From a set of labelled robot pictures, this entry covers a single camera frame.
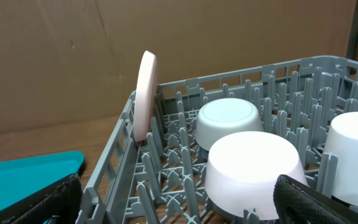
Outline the pale green cup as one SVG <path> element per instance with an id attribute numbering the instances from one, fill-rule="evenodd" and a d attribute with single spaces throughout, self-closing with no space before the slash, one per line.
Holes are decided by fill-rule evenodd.
<path id="1" fill-rule="evenodd" d="M 324 152 L 338 158 L 333 196 L 358 205 L 358 112 L 343 113 L 331 121 Z"/>

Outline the grey small plate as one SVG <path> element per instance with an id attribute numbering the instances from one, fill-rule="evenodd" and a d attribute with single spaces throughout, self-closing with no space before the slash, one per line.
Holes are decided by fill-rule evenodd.
<path id="1" fill-rule="evenodd" d="M 219 139 L 232 133 L 262 131 L 259 111 L 251 102 L 222 98 L 205 104 L 198 112 L 195 139 L 206 151 Z"/>

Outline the pink bowl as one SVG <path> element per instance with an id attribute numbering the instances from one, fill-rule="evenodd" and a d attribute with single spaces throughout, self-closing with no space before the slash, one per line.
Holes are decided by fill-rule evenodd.
<path id="1" fill-rule="evenodd" d="M 204 186 L 209 199 L 231 215 L 255 210 L 261 220 L 274 220 L 273 190 L 281 174 L 307 183 L 295 146 L 271 133 L 239 132 L 211 147 Z"/>

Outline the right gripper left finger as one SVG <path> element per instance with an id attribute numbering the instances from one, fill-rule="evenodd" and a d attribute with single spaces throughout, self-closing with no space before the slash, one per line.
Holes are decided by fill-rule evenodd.
<path id="1" fill-rule="evenodd" d="M 83 198 L 78 174 L 70 174 L 0 211 L 0 224 L 74 224 Z"/>

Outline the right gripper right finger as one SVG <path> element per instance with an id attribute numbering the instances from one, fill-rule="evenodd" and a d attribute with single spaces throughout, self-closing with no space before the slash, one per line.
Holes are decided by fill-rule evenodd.
<path id="1" fill-rule="evenodd" d="M 301 182 L 280 175 L 273 202 L 281 224 L 358 224 L 358 213 Z"/>

